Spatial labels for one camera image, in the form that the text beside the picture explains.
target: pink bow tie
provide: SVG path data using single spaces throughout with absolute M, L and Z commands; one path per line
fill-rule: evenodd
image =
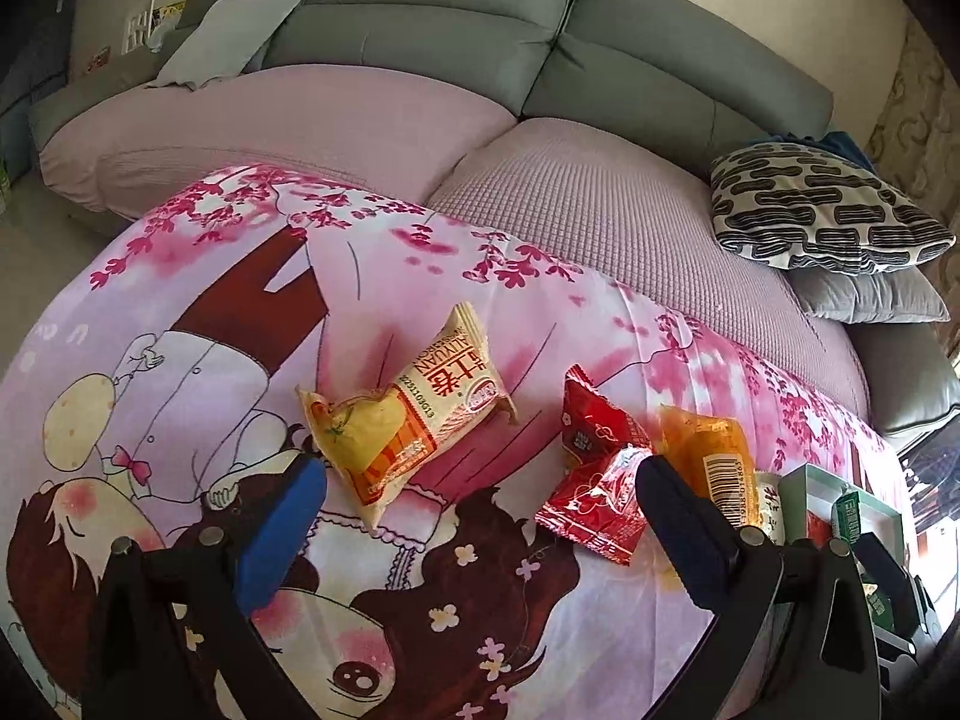
M 150 471 L 150 464 L 147 461 L 134 460 L 130 455 L 128 455 L 127 450 L 123 447 L 117 447 L 116 451 L 113 453 L 113 457 L 110 458 L 110 462 L 117 466 L 119 469 L 126 469 L 133 474 L 133 478 L 136 479 L 136 483 L 141 487 L 147 484 L 147 480 L 150 479 L 152 471 Z

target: sofa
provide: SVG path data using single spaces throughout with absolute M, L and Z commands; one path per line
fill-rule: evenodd
M 927 326 L 877 325 L 880 341 L 854 347 L 802 313 L 780 271 L 717 247 L 713 158 L 768 134 L 822 136 L 832 95 L 716 15 L 686 0 L 302 0 L 248 73 L 142 86 L 215 1 L 187 0 L 159 53 L 122 55 L 32 108 L 50 188 L 139 218 L 223 165 L 310 170 L 601 269 L 902 448 L 960 410 Z M 925 350 L 923 381 L 883 373 L 904 344 Z

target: black and white patterned pillow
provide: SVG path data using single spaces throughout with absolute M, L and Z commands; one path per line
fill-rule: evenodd
M 713 229 L 727 251 L 774 268 L 897 271 L 954 234 L 853 162 L 799 143 L 758 143 L 713 162 Z

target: barcode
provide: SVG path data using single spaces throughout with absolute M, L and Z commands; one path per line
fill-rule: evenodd
M 707 488 L 714 506 L 734 528 L 745 525 L 747 485 L 741 456 L 707 455 L 704 470 L 707 471 Z

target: patterned curtain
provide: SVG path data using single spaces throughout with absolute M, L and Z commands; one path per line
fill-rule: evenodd
M 960 237 L 960 89 L 914 18 L 867 155 L 880 177 Z M 960 245 L 920 269 L 953 317 L 933 327 L 960 370 Z

